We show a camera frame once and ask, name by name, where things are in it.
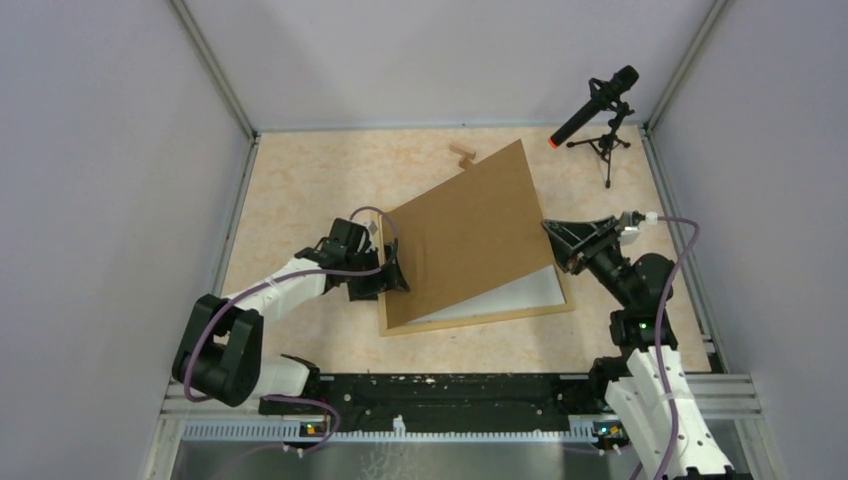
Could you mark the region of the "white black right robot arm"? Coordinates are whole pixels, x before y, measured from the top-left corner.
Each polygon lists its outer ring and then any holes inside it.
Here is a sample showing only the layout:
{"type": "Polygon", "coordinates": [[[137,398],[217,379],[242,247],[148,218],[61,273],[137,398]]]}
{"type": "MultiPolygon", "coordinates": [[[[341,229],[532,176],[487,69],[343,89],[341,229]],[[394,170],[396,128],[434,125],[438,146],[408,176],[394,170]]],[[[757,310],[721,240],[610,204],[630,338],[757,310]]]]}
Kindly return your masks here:
{"type": "Polygon", "coordinates": [[[632,261],[622,251],[642,226],[664,219],[626,211],[589,222],[541,224],[557,267],[570,275],[590,272],[620,306],[609,324],[620,354],[593,362],[586,397],[594,409],[618,417],[626,445],[639,459],[634,478],[742,479],[697,404],[667,313],[674,280],[699,239],[698,223],[688,223],[693,234],[675,260],[647,253],[632,261]]]}

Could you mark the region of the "brown cardboard backing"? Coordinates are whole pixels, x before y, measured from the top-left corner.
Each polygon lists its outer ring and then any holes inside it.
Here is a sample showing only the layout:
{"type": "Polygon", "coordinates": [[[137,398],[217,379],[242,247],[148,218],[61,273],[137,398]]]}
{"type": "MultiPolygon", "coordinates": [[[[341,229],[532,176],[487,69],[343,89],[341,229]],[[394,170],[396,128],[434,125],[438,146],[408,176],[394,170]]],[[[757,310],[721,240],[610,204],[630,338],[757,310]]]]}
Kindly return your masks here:
{"type": "Polygon", "coordinates": [[[389,211],[405,291],[378,297],[383,336],[572,310],[522,141],[389,211]]]}

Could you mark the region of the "light wooden picture frame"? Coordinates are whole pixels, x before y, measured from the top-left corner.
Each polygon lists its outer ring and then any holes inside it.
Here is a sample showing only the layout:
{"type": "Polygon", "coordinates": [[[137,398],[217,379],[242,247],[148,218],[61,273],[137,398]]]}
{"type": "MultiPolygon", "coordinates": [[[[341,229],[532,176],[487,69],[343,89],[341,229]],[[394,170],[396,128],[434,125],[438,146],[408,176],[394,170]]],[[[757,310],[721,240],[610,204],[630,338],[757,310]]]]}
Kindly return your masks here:
{"type": "Polygon", "coordinates": [[[410,287],[380,295],[382,336],[407,335],[508,320],[540,317],[574,310],[569,282],[556,265],[544,233],[539,207],[456,207],[438,213],[392,210],[389,219],[399,235],[398,260],[410,287]],[[411,325],[416,318],[455,305],[553,265],[567,282],[568,307],[538,307],[515,312],[411,325]]]}

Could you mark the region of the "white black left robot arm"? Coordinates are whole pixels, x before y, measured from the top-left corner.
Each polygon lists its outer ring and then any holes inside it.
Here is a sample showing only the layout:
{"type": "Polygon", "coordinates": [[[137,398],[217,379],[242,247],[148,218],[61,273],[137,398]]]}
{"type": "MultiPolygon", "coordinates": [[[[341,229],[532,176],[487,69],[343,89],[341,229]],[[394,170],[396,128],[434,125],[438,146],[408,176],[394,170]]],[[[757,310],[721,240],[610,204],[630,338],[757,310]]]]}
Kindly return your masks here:
{"type": "Polygon", "coordinates": [[[292,356],[265,356],[265,327],[339,287],[346,288],[351,302],[409,292],[398,260],[398,229],[389,217],[382,219],[386,224],[378,227],[337,218],[327,235],[269,276],[229,296],[196,300],[171,369],[185,399],[237,407],[257,387],[273,385],[262,372],[265,364],[275,372],[294,366],[283,401],[297,413],[314,410],[321,388],[308,378],[312,366],[292,356]]]}

